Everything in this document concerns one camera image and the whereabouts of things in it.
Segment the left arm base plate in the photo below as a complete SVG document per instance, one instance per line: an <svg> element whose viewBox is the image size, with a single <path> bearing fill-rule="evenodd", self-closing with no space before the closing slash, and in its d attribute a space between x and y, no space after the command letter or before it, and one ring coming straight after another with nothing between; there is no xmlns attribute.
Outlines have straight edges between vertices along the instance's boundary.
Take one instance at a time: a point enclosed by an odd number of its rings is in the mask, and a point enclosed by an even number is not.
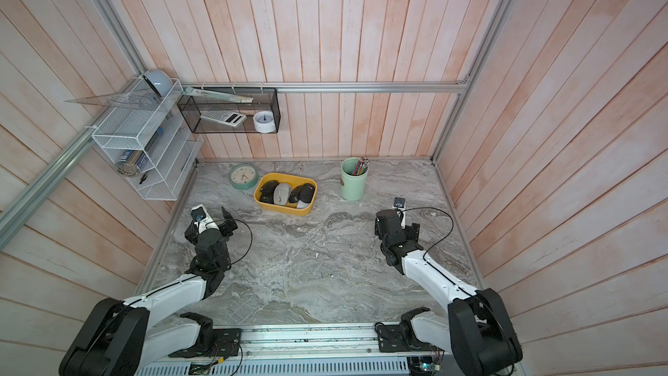
<svg viewBox="0 0 668 376"><path fill-rule="evenodd" d="M241 335L240 328L202 328L193 346L171 353L169 357L184 359L237 357Z"/></svg>

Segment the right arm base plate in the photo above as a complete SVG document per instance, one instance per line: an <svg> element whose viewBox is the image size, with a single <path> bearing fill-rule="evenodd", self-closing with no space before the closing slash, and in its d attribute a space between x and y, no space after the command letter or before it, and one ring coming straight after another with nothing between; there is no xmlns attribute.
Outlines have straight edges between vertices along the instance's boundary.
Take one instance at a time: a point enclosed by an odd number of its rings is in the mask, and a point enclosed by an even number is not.
<svg viewBox="0 0 668 376"><path fill-rule="evenodd" d="M377 342L379 343L379 351L381 353L403 353L416 350L415 347L410 346L403 327L400 324L386 325L385 323L377 322L373 328L377 334Z"/></svg>

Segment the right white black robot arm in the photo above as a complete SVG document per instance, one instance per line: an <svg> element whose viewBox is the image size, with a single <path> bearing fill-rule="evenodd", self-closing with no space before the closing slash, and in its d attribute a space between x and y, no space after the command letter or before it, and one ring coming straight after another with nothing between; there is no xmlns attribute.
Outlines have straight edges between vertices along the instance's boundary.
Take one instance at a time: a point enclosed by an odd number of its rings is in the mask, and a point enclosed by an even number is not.
<svg viewBox="0 0 668 376"><path fill-rule="evenodd" d="M405 209L376 214L374 234L386 263L419 284L445 309L439 315L427 307L404 313L398 325L374 325L383 353L425 351L436 347L453 356L465 375L514 372L524 358L500 295L478 289L433 261L419 244L420 225L405 224Z"/></svg>

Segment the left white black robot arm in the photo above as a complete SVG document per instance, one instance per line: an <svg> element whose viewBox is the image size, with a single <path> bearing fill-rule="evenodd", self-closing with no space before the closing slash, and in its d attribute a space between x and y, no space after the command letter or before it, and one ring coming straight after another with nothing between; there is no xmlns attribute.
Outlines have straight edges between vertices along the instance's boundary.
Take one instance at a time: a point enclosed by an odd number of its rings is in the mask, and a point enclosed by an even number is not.
<svg viewBox="0 0 668 376"><path fill-rule="evenodd" d="M230 356L240 331L216 330L212 319L184 308L217 291L232 261L227 243L238 224L228 211L215 220L191 209L184 236L195 248L187 271L137 296L99 301L59 365L62 375L133 375L163 357Z"/></svg>

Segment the black mouse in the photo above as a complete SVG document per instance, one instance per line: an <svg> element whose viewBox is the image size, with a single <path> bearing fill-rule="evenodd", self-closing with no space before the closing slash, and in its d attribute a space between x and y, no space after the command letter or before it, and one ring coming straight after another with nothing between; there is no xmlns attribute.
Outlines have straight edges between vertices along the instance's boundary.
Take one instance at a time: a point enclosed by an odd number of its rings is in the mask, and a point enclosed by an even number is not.
<svg viewBox="0 0 668 376"><path fill-rule="evenodd" d="M292 189L290 196L288 198L289 204L297 204L300 201L300 194L303 189L303 186L297 186Z"/></svg>
<svg viewBox="0 0 668 376"><path fill-rule="evenodd" d="M299 187L299 203L309 205L315 194L316 188L313 184L306 183Z"/></svg>
<svg viewBox="0 0 668 376"><path fill-rule="evenodd" d="M279 182L277 180L269 180L263 184L260 188L259 201L261 203L273 205L274 204L274 193L278 187Z"/></svg>

